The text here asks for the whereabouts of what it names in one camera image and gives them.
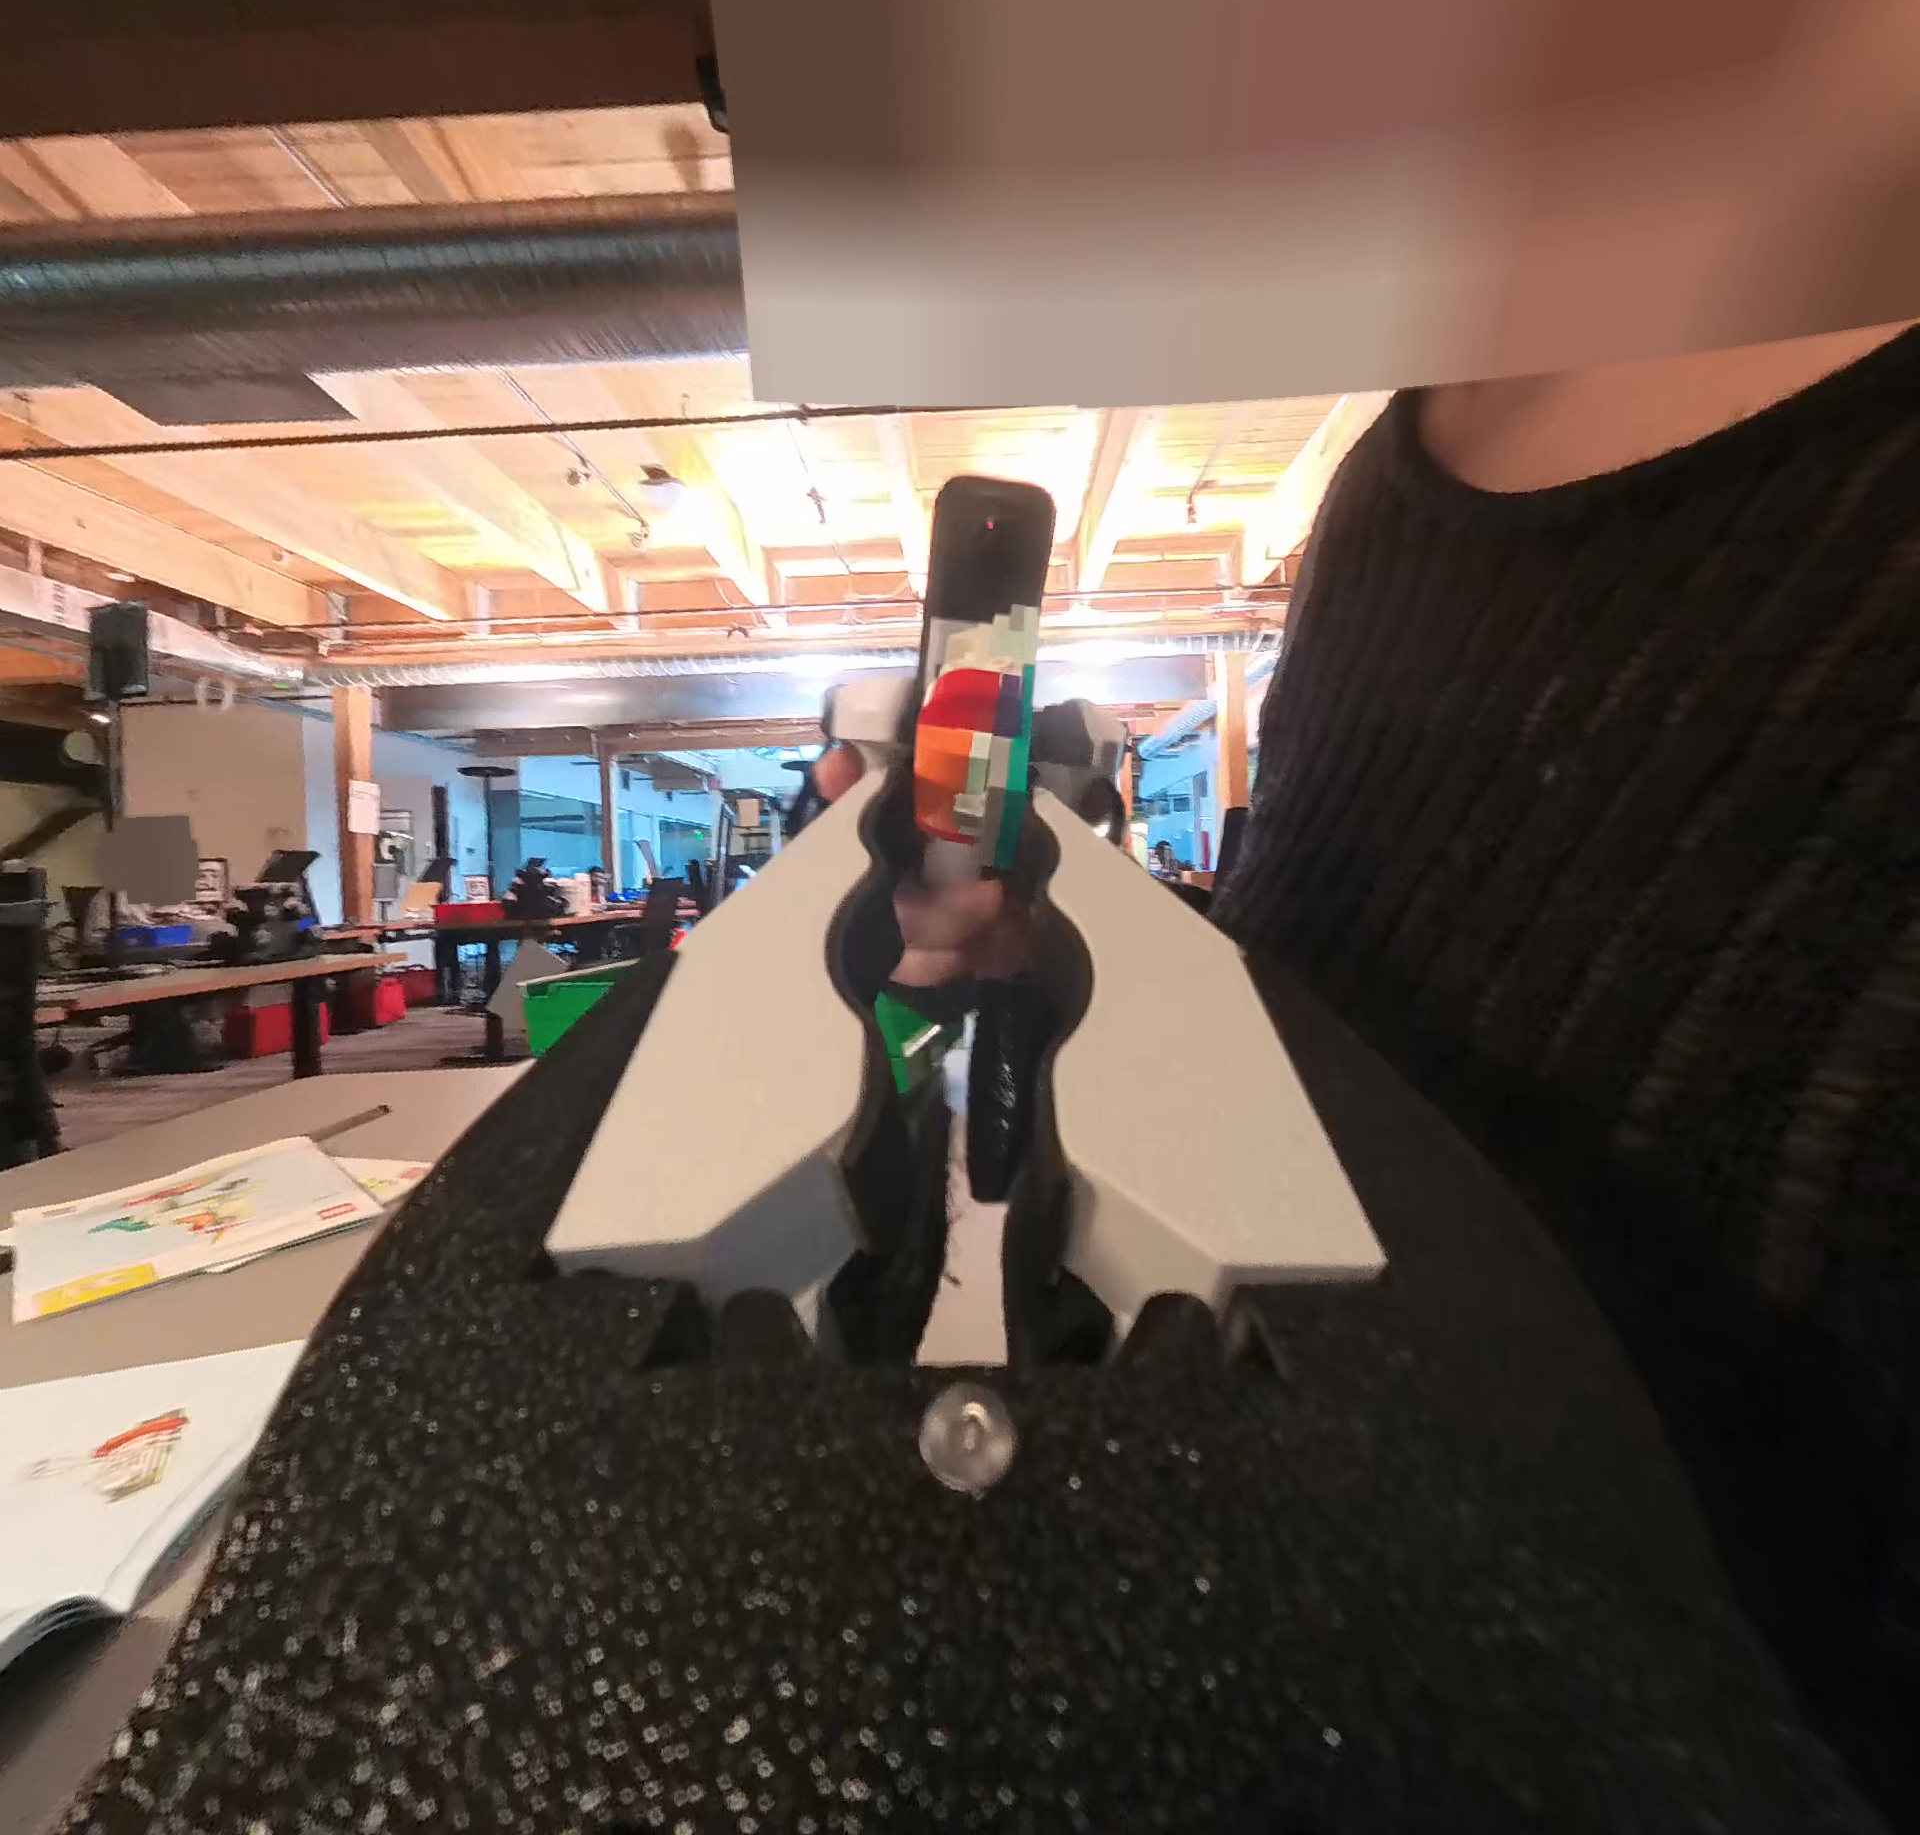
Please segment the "red white green lego assembly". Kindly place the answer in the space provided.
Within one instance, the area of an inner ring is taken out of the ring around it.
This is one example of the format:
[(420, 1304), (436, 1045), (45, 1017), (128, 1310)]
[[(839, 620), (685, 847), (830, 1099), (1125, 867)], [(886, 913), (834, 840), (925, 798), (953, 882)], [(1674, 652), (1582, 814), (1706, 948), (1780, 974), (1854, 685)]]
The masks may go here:
[(1041, 611), (1016, 602), (988, 622), (928, 629), (916, 717), (913, 805), (924, 840), (1012, 871), (1027, 822)]

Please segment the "person's black knit sweater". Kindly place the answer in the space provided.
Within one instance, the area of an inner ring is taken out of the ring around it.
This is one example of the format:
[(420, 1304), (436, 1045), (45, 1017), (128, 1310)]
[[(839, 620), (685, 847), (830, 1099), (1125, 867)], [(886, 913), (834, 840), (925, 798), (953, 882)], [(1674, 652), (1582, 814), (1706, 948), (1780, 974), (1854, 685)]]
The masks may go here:
[(1541, 1206), (1915, 1832), (1919, 336), (1406, 388), (1215, 923)]

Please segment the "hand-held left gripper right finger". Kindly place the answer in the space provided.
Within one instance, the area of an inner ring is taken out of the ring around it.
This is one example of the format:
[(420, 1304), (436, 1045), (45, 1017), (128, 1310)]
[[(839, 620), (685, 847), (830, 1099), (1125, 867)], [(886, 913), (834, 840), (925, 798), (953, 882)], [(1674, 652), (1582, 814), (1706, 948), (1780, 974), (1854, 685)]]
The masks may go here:
[(1157, 1295), (1363, 1285), (1387, 1252), (1239, 948), (1054, 794), (1045, 918), (1084, 1006), (1052, 1071), (1065, 1269), (1121, 1323)]

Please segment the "small colourful instruction booklet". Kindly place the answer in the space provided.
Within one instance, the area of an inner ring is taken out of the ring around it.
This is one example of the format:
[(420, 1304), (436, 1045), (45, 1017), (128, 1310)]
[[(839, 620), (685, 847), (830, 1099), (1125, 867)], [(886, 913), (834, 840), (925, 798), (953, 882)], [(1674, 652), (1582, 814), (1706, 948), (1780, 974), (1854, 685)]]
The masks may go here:
[(5, 1230), (14, 1250), (14, 1323), (228, 1272), (382, 1213), (382, 1204), (305, 1136), (18, 1212)]

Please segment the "large grey ventilation duct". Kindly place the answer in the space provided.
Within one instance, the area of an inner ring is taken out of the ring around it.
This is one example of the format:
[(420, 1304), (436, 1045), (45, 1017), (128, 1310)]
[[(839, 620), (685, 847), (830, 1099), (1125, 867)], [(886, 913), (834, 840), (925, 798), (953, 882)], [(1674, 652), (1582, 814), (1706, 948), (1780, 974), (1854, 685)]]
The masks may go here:
[(5, 228), (8, 388), (749, 348), (724, 193)]

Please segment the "green plastic bin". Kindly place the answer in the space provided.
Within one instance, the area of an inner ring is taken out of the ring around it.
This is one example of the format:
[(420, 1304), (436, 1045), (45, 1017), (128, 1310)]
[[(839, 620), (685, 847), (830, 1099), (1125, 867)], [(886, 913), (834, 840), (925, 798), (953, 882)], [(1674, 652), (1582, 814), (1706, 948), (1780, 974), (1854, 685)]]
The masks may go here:
[[(526, 1045), (546, 1055), (592, 1008), (605, 1002), (646, 959), (608, 961), (571, 967), (551, 978), (521, 983)], [(876, 1032), (889, 1062), (896, 1094), (908, 1095), (938, 1076), (946, 1058), (960, 1041), (966, 1019), (936, 1021), (901, 995), (876, 992), (873, 1004)]]

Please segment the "person's right hand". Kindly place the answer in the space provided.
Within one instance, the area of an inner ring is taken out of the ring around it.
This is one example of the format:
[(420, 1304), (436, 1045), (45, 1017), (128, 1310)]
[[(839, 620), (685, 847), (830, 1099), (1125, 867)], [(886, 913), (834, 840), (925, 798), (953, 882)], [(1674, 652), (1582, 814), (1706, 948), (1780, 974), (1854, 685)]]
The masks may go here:
[(898, 886), (894, 909), (902, 941), (889, 978), (896, 992), (1012, 983), (1031, 971), (1031, 912), (1001, 880), (935, 887), (910, 878)]

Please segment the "open instruction booklet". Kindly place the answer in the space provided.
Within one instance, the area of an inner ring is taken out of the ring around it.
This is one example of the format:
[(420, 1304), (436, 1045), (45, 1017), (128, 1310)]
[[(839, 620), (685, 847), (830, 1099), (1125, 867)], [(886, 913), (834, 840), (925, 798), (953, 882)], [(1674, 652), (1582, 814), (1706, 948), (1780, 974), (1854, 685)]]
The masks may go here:
[(5, 1390), (5, 1667), (135, 1611), (247, 1472), (303, 1353), (277, 1342)]

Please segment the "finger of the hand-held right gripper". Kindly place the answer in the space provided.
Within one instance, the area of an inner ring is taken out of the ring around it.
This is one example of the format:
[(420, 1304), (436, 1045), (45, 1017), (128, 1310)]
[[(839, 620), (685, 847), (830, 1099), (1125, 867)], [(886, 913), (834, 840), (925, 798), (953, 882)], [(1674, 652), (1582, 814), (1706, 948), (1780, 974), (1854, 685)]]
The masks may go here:
[(1039, 710), (1039, 790), (1052, 794), (1108, 842), (1129, 840), (1128, 726), (1084, 699)]
[(871, 774), (889, 774), (908, 754), (910, 679), (850, 679), (824, 707), (824, 750), (803, 766), (787, 809), (787, 832), (803, 832)]

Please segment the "wooden workbench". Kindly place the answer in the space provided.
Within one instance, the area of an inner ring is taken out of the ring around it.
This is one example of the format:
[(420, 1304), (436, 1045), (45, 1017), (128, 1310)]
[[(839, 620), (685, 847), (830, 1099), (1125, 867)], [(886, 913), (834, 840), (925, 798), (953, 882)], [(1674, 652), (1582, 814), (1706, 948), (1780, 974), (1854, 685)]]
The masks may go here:
[(288, 986), (291, 1017), (291, 1078), (323, 1073), (323, 1004), (329, 986), (348, 975), (377, 974), (401, 962), (399, 952), (305, 956), (240, 966), (170, 967), (151, 978), (116, 975), (108, 984), (59, 984), (34, 1004), (34, 1030), (94, 1022), (106, 1015), (128, 1021), (128, 1071), (135, 1076), (205, 1075), (198, 1058), (186, 1002), (240, 999), (258, 988)]

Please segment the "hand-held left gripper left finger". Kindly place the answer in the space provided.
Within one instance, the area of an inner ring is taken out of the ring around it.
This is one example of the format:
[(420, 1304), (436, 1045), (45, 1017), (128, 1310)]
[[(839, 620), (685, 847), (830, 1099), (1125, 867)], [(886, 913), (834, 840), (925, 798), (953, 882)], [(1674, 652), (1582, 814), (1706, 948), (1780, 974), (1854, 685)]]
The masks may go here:
[(866, 776), (684, 943), (546, 1230), (557, 1272), (773, 1294), (849, 1340), (831, 1286), (873, 1239), (850, 1161), (889, 1087), (887, 796)]

